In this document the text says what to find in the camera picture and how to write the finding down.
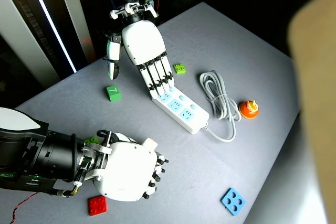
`white light strip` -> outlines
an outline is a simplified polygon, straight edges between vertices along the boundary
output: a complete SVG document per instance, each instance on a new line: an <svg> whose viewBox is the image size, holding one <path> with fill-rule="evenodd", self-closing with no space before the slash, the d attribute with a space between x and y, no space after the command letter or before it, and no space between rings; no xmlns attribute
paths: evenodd
<svg viewBox="0 0 336 224"><path fill-rule="evenodd" d="M43 9L45 15L47 16L47 19L48 19L48 21L49 21L49 24L51 25L51 28L52 28L52 30L54 31L54 34L56 35L56 38L57 38L59 44L61 45L61 48L62 48L62 50L63 50L65 56L67 57L67 60L68 60L68 62L69 62L69 64L70 64L70 66L71 66L73 72L76 73L77 70L75 69L74 64L72 63L72 61L71 61L71 59L70 59L70 56L69 56L69 54L68 54L68 52L67 52L67 49L65 48L65 46L64 46L64 44L63 44L63 41L61 40L61 37L59 36L58 31L56 30L56 27L55 27L55 25L54 25L54 22L53 22L52 19L51 19L51 16L49 15L49 12L48 12L48 10L47 10L46 5L44 4L43 0L38 0L38 1L40 2L40 5L41 5L42 9Z"/></svg>

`white power strip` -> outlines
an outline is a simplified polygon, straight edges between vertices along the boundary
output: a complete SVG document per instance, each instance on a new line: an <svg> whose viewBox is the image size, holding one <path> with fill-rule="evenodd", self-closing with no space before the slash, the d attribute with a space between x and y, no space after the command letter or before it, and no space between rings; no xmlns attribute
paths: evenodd
<svg viewBox="0 0 336 224"><path fill-rule="evenodd" d="M176 87L170 87L169 91L152 100L191 134L208 124L209 113Z"/></svg>

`robotic hand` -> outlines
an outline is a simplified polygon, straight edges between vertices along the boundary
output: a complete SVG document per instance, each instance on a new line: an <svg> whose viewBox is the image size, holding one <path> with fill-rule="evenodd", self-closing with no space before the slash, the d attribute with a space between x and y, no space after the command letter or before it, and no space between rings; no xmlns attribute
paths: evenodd
<svg viewBox="0 0 336 224"><path fill-rule="evenodd" d="M119 201L148 199L168 160L155 152L157 144L142 144L101 130L101 143L48 130L48 124L24 113L0 107L0 187L75 195L84 180L93 179L100 194ZM53 188L57 179L73 182L72 190Z"/></svg>
<svg viewBox="0 0 336 224"><path fill-rule="evenodd" d="M122 17L125 24L121 34L109 36L107 60L110 79L118 76L123 41L129 58L139 69L152 98L157 99L158 95L163 95L175 85L163 38L158 28L143 17L146 11L150 11L155 18L157 14L152 3L141 5L134 0L124 1L126 4L110 13L113 19Z"/></svg>

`red block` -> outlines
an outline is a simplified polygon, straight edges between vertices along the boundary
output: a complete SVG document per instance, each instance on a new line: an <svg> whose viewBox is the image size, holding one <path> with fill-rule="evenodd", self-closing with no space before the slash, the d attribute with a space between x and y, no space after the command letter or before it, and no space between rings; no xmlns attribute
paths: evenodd
<svg viewBox="0 0 336 224"><path fill-rule="evenodd" d="M98 215L102 212L107 212L107 201L104 196L98 196L89 199L89 215Z"/></svg>

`gray table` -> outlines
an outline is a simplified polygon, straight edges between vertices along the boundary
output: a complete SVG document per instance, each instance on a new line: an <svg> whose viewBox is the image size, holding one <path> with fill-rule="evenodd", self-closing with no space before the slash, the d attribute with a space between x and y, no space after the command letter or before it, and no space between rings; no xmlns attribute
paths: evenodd
<svg viewBox="0 0 336 224"><path fill-rule="evenodd" d="M145 84L125 52L120 76L110 81L106 62L98 60L25 102L18 109L50 123L50 129L95 135L99 129L122 132L136 140L150 136L170 163L149 200L109 200L109 211L88 215L87 200L98 195L86 182L72 198L39 194L19 208L17 223L243 223L299 111L290 58L201 3L160 26L171 64L183 63L187 73L175 75L176 86L211 115L209 126L225 136L230 129L214 118L198 76L217 70L235 101L256 99L260 115L237 123L229 144L205 132L190 135L150 99ZM118 85L122 100L111 103L105 88ZM57 187L71 188L58 181ZM220 199L234 187L246 199L237 217ZM4 223L28 192L0 190Z"/></svg>

